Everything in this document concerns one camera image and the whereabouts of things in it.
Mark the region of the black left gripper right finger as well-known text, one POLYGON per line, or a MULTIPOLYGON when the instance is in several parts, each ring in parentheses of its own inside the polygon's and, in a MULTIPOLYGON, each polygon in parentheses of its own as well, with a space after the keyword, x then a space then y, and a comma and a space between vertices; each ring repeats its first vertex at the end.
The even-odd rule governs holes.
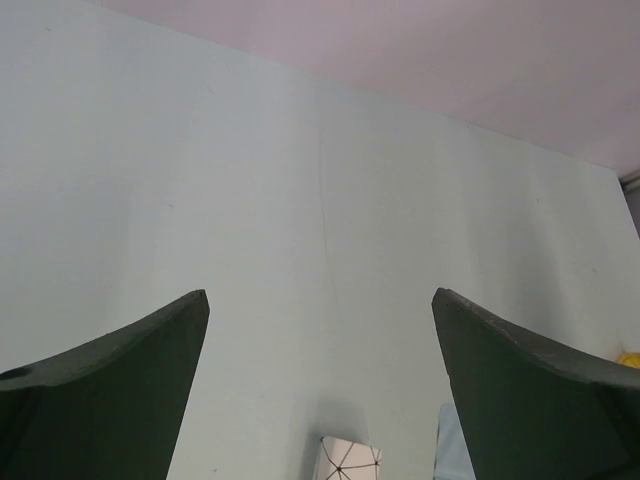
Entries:
POLYGON ((638 478, 638 370, 450 289, 436 291, 432 311, 476 478, 638 478))

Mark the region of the white geometric glasses case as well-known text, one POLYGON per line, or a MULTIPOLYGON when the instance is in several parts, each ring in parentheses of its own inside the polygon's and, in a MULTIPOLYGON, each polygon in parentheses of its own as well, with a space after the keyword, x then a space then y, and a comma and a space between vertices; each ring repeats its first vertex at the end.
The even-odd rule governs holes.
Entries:
POLYGON ((324 436, 320 440, 314 480, 379 480, 382 453, 369 445, 324 436))

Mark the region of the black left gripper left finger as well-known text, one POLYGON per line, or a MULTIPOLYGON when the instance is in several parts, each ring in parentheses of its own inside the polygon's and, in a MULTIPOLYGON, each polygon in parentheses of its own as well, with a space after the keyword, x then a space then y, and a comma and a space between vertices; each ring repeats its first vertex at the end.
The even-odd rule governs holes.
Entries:
POLYGON ((167 477, 208 326, 204 291, 1 375, 4 479, 167 477))

